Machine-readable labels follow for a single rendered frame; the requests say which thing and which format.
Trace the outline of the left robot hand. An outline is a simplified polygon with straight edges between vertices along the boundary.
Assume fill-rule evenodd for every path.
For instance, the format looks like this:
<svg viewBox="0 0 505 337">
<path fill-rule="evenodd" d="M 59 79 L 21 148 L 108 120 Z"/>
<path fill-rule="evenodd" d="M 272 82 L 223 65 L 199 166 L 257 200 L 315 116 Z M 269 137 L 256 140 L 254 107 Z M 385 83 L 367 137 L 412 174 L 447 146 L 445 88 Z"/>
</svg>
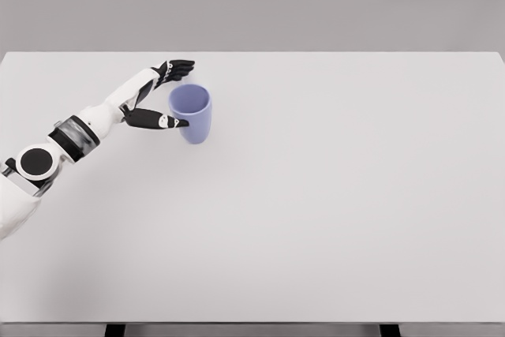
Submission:
<svg viewBox="0 0 505 337">
<path fill-rule="evenodd" d="M 189 121 L 163 114 L 138 105 L 162 84 L 179 82 L 194 70 L 192 60 L 176 59 L 163 62 L 159 67 L 142 70 L 126 81 L 106 101 L 121 112 L 120 122 L 140 129 L 178 129 L 189 127 Z"/>
</svg>

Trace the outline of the lavender blue cup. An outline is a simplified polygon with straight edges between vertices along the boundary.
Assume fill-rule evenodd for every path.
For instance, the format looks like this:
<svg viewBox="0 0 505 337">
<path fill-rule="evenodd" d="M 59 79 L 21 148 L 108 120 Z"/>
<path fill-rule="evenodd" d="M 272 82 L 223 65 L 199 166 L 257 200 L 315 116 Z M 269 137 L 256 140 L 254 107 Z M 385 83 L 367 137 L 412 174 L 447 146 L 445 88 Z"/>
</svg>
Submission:
<svg viewBox="0 0 505 337">
<path fill-rule="evenodd" d="M 169 94 L 168 103 L 175 118 L 189 123 L 178 127 L 183 138 L 190 144 L 203 143 L 211 129 L 210 92 L 198 84 L 182 84 Z"/>
</svg>

